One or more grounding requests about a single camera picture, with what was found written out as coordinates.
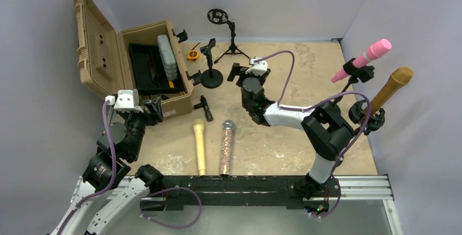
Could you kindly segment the black round-base mic stand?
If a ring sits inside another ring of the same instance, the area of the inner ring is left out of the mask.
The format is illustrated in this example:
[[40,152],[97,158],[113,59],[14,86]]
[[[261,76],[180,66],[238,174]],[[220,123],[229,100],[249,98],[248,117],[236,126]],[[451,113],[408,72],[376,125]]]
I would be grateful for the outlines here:
[[216,45],[216,39],[212,38],[209,43],[200,48],[201,53],[206,57],[208,69],[200,75],[201,84],[208,89],[219,87],[223,82],[222,73],[213,68],[212,48]]

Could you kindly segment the cream beige microphone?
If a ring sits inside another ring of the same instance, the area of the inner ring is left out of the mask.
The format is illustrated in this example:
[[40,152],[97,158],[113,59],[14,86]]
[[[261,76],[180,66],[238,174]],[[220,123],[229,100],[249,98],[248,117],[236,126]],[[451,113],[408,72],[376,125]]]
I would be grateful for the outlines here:
[[198,175],[206,175],[204,122],[201,119],[193,121],[193,132],[196,143]]

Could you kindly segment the glitter microphone with grey head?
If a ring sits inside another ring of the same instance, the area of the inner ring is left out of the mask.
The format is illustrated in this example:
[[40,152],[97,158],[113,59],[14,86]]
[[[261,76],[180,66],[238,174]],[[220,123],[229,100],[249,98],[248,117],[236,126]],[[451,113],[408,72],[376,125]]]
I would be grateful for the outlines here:
[[230,175],[230,163],[232,158],[232,146],[234,137],[235,124],[232,120],[227,119],[222,124],[223,135],[221,143],[221,160],[220,160],[220,175]]

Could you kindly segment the black tripod mic stand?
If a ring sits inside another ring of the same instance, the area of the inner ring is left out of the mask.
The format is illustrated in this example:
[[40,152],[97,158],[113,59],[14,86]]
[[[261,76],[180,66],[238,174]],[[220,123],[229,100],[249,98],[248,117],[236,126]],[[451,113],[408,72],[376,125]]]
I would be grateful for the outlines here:
[[230,45],[228,47],[228,50],[226,50],[223,54],[219,56],[216,60],[214,60],[214,64],[217,64],[219,60],[224,57],[225,55],[243,55],[247,59],[250,59],[250,56],[245,54],[243,51],[241,51],[237,44],[235,43],[235,37],[236,37],[236,32],[235,32],[235,22],[231,21],[229,19],[228,14],[222,10],[222,9],[210,9],[207,12],[207,18],[209,22],[215,24],[215,25],[227,25],[229,30],[230,30]]

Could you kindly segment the pink mic round-base stand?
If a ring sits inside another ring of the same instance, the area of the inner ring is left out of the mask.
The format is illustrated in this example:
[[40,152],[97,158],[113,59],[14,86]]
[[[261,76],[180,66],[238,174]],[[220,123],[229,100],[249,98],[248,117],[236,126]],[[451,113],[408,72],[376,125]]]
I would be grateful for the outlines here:
[[365,83],[374,77],[374,66],[365,65],[361,68],[357,68],[353,65],[353,61],[355,59],[356,58],[352,58],[343,65],[343,68],[346,68],[346,73],[349,75],[349,79],[341,93],[345,92],[352,84],[358,83],[359,81]]

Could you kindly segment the pink microphone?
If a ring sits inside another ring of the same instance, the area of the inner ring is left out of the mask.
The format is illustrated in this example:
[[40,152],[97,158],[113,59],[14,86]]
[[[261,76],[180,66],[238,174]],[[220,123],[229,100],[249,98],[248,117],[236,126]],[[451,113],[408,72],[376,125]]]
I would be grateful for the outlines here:
[[375,42],[362,55],[346,62],[341,70],[332,77],[331,82],[336,83],[337,81],[345,79],[347,76],[352,75],[354,71],[358,71],[363,66],[384,56],[391,48],[392,44],[387,39],[381,39]]

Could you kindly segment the gold microphone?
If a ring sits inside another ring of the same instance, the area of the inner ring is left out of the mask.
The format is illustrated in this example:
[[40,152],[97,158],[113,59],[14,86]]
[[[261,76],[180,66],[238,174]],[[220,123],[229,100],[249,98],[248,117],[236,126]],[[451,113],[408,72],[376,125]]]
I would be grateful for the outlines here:
[[379,90],[370,102],[370,114],[375,114],[382,106],[401,88],[406,86],[414,76],[414,71],[409,67],[399,67],[391,73],[387,82]]

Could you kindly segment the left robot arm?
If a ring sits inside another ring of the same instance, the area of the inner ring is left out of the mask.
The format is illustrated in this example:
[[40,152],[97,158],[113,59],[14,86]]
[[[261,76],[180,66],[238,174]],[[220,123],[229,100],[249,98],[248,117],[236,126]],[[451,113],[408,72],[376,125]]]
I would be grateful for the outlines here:
[[130,207],[162,191],[163,174],[146,164],[122,191],[109,198],[130,172],[128,164],[138,159],[146,127],[163,121],[161,101],[161,97],[144,101],[148,110],[143,111],[130,93],[107,96],[102,108],[105,132],[96,143],[96,154],[75,198],[52,234],[108,234]]

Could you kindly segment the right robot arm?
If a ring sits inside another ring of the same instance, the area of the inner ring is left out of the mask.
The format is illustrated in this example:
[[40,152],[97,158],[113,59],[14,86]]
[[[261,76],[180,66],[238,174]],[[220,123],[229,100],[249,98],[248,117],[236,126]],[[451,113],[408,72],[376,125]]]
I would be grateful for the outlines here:
[[294,188],[305,198],[322,195],[333,172],[343,160],[342,151],[354,137],[354,130],[342,117],[339,107],[325,101],[315,107],[279,106],[265,96],[263,84],[270,70],[258,70],[233,63],[227,80],[237,77],[241,89],[241,103],[258,125],[284,126],[305,132],[316,152],[314,163]]

